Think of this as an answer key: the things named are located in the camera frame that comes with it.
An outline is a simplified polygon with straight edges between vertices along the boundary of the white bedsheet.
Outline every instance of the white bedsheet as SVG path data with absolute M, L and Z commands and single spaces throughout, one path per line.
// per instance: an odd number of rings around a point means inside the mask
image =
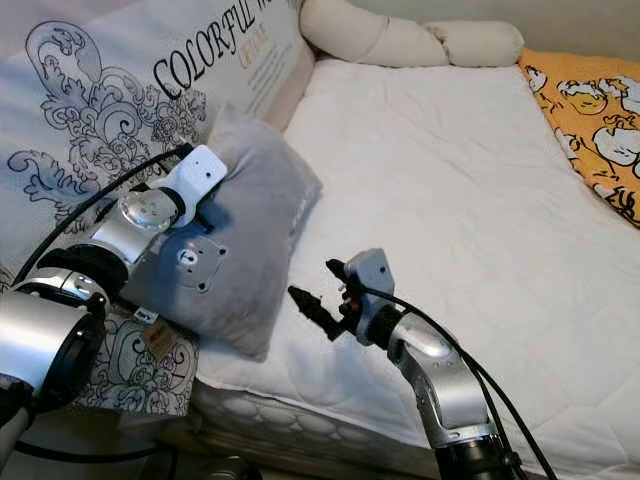
M 396 293 L 494 374 L 558 473 L 640 476 L 640 232 L 573 173 L 516 67 L 322 61 L 286 138 L 324 182 L 290 283 L 337 313 L 324 261 L 383 247 Z M 329 343 L 288 297 L 271 345 L 256 364 L 205 343 L 197 376 L 425 444 L 375 346 Z

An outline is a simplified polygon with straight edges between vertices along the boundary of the robotic arm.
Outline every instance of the robotic arm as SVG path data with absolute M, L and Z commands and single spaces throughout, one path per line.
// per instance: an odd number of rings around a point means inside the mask
M 290 295 L 330 340 L 346 330 L 361 344 L 376 344 L 387 352 L 413 388 L 442 479 L 514 479 L 519 460 L 494 434 L 480 384 L 460 354 L 414 313 L 401 312 L 390 301 L 362 291 L 366 286 L 393 294 L 383 250 L 367 250 L 346 264 L 330 260 L 327 267 L 346 284 L 340 322 L 310 293 L 292 286 Z
M 0 472 L 35 412 L 80 393 L 110 301 L 152 240 L 191 222 L 226 173 L 211 150 L 195 148 L 168 176 L 120 198 L 88 240 L 50 251 L 0 298 Z

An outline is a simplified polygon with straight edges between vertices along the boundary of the cream cylindrical pillow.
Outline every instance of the cream cylindrical pillow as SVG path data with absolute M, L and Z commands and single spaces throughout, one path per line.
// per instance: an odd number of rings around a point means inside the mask
M 506 22 L 441 21 L 422 26 L 442 42 L 449 63 L 459 67 L 513 65 L 524 46 L 518 29 Z
M 442 45 L 416 22 L 377 15 L 346 0 L 307 0 L 302 34 L 331 55 L 388 67 L 446 65 Z

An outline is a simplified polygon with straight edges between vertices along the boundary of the paper tag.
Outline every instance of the paper tag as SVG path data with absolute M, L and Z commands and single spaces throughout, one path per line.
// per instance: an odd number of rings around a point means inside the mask
M 142 338 L 147 350 L 158 361 L 166 357 L 178 342 L 178 334 L 163 319 L 159 319 L 153 325 L 145 328 Z
M 151 325 L 158 319 L 157 313 L 142 307 L 138 307 L 138 310 L 136 310 L 136 313 L 134 313 L 133 316 L 147 325 Z

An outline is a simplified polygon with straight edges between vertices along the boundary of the gray pillow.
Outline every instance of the gray pillow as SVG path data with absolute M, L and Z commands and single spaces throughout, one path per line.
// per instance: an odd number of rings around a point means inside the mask
M 195 222 L 154 242 L 122 296 L 263 360 L 289 258 L 321 184 L 282 136 L 253 118 L 216 125 L 209 146 L 229 167 Z

